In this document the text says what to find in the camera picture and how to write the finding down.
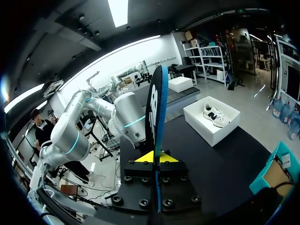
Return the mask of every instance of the teal box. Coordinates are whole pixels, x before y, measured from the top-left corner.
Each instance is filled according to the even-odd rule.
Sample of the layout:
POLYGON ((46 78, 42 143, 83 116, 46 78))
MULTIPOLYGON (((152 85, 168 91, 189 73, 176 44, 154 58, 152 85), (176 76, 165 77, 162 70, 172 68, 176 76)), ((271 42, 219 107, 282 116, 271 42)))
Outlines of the teal box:
POLYGON ((298 181, 298 174, 300 173, 300 164, 296 157, 293 155, 293 153, 290 151, 290 149, 283 142, 279 142, 278 146, 269 157, 266 166, 249 186, 253 194, 256 194, 262 188, 270 188, 270 185, 264 179, 264 176, 266 175, 274 160, 278 162, 281 169, 285 172, 290 181, 298 181))

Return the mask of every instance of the black pants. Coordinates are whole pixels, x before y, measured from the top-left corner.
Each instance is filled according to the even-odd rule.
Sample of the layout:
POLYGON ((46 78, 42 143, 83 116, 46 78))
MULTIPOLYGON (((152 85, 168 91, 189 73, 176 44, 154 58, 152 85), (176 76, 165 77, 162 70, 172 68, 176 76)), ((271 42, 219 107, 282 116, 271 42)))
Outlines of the black pants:
POLYGON ((81 162, 67 162, 64 164, 64 166, 72 171, 76 176, 80 177, 83 180, 86 180, 86 182, 89 182, 89 178, 87 177, 87 175, 89 175, 90 172, 81 164, 81 162))

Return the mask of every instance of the ceiling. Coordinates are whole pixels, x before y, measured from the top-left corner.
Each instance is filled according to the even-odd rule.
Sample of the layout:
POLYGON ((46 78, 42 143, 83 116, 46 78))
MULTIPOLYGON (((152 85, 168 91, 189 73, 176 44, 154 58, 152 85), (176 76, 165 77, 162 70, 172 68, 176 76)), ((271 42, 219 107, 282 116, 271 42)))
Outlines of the ceiling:
MULTIPOLYGON (((107 0, 21 3, 9 15, 20 23, 8 28, 15 37, 6 70, 9 95, 13 99, 41 83, 67 81, 92 61, 128 43, 182 30, 216 13, 257 6, 256 0, 129 0, 128 24, 115 28, 107 0)), ((9 112, 9 129, 21 126, 20 120, 28 121, 28 112, 44 101, 42 91, 29 96, 29 104, 18 104, 9 112)))

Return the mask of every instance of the white foam box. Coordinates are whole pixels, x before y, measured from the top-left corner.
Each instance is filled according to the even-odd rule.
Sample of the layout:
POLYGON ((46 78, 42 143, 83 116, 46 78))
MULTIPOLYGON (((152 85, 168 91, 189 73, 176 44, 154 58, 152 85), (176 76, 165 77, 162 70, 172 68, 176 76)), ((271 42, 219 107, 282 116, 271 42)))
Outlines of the white foam box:
POLYGON ((179 93, 193 87, 193 80, 187 77, 176 77, 169 80, 169 88, 179 93))
POLYGON ((231 106, 207 96, 183 108, 186 122, 213 147, 223 138, 230 134, 239 124, 240 112, 231 106), (203 117, 204 105, 208 103, 210 107, 220 110, 230 121, 225 127, 219 128, 203 117))

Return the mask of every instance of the water bottle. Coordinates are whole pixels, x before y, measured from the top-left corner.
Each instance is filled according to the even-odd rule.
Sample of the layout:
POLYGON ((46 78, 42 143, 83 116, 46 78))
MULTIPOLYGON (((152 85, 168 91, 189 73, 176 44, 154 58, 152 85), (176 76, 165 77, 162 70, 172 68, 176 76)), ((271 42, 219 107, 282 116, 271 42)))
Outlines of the water bottle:
POLYGON ((276 99, 274 102, 274 109, 272 115, 278 119, 280 117, 281 111, 282 111, 282 101, 280 96, 279 99, 276 99))
POLYGON ((282 111, 280 113, 279 118, 281 122, 287 123, 290 113, 291 113, 290 101, 287 101, 287 103, 283 105, 282 111))
POLYGON ((295 108, 291 114, 289 115, 289 119, 287 120, 287 125, 290 127, 293 119, 297 118, 299 115, 298 110, 295 108))
POLYGON ((291 126, 288 130, 288 137, 290 140, 293 140, 297 137, 298 133, 300 132, 300 116, 297 118, 293 119, 291 122, 291 126))

